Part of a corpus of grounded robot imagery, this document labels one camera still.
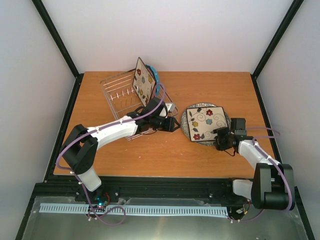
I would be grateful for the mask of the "grey speckled round plate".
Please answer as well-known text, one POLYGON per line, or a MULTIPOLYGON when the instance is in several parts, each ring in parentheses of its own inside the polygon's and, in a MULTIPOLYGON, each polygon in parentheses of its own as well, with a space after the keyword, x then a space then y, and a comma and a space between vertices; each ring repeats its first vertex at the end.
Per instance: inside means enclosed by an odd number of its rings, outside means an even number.
MULTIPOLYGON (((197 107, 219 107, 217 105, 214 105, 212 103, 208 103, 208 102, 202 102, 202 103, 196 103, 196 104, 193 104, 188 108, 197 108, 197 107)), ((227 115, 227 113, 225 112, 224 110, 224 113, 225 113, 225 117, 226 117, 226 120, 227 120, 227 123, 228 123, 228 128, 230 127, 230 124, 231 124, 231 119, 230 117, 227 115)), ((181 125, 181 129, 183 131, 183 133, 187 136, 187 138, 189 138, 190 140, 190 134, 189 134, 189 128, 187 126, 187 114, 186 114, 186 110, 183 112, 182 116, 181 116, 181 120, 180 120, 180 125, 181 125)), ((206 146, 206 147, 212 147, 215 145, 215 140, 213 141, 202 141, 202 142, 192 142, 192 143, 197 143, 199 145, 202 145, 202 146, 206 146)))

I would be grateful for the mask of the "white square floral plate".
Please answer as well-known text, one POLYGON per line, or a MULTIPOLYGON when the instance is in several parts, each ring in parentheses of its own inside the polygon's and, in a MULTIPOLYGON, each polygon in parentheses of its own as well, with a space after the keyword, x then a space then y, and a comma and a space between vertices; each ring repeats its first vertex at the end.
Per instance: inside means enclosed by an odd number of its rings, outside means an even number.
POLYGON ((140 57, 136 62, 132 86, 145 107, 152 97, 156 80, 140 57))

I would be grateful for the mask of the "blue polka dot plate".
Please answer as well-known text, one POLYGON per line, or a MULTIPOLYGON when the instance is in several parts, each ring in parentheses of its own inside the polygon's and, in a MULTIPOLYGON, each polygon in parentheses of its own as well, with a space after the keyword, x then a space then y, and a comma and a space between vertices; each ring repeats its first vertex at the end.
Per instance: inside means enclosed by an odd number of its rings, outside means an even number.
POLYGON ((151 65, 146 65, 146 68, 152 73, 155 81, 156 81, 156 89, 155 89, 155 96, 158 96, 160 94, 160 77, 159 77, 159 74, 158 72, 156 71, 156 69, 151 66, 151 65))

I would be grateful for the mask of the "chrome wire dish rack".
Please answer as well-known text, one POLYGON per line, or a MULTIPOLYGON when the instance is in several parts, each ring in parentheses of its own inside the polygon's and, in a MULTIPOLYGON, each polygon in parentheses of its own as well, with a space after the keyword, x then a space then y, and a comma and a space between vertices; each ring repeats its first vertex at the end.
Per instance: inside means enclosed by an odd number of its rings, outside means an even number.
MULTIPOLYGON (((124 117, 129 112, 133 112, 138 107, 143 106, 133 88, 134 73, 135 70, 130 69, 100 81, 102 92, 116 120, 124 117)), ((168 93, 165 93, 163 101, 165 104, 173 103, 175 105, 168 93)), ((175 105, 174 111, 170 112, 168 116, 176 117, 178 113, 178 108, 175 105)), ((154 131, 152 128, 149 128, 142 132, 142 134, 127 136, 126 139, 130 141, 151 133, 154 133, 154 131)))

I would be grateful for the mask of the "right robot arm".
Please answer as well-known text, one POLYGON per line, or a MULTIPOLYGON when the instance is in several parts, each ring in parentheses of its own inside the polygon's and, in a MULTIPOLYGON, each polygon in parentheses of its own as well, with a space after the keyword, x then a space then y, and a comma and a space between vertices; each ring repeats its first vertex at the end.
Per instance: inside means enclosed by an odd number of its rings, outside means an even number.
POLYGON ((233 148, 254 170, 252 180, 235 179, 233 193, 251 201, 256 209, 291 211, 295 207, 294 171, 269 155, 246 130, 213 131, 215 147, 219 151, 233 148))

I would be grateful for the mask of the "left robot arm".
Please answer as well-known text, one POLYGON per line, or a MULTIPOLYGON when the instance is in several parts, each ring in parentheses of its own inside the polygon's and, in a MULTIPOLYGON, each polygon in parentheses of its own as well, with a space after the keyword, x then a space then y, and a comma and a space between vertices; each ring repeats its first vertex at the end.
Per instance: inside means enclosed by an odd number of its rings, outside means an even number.
POLYGON ((103 198, 102 181, 94 169, 96 152, 103 146, 122 138, 142 135, 145 131, 174 132, 180 128, 175 117, 170 116, 175 110, 172 102, 153 97, 146 106, 127 113, 122 118, 104 125, 84 127, 76 125, 63 143, 56 166, 60 169, 61 158, 68 164, 72 175, 86 188, 86 195, 92 201, 103 198))

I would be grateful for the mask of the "black aluminium frame rail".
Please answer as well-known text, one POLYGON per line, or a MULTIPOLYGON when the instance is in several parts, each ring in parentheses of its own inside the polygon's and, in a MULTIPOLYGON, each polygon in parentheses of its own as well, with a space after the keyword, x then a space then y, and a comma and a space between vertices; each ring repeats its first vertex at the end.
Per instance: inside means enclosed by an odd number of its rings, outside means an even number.
MULTIPOLYGON (((169 177, 115 177, 103 176, 101 186, 89 192, 93 202, 110 200, 113 203, 121 198, 148 199, 195 199, 222 206, 240 205, 243 196, 233 193, 230 178, 169 178, 169 177)), ((85 201, 86 196, 74 176, 51 176, 37 183, 32 196, 75 197, 85 201)))

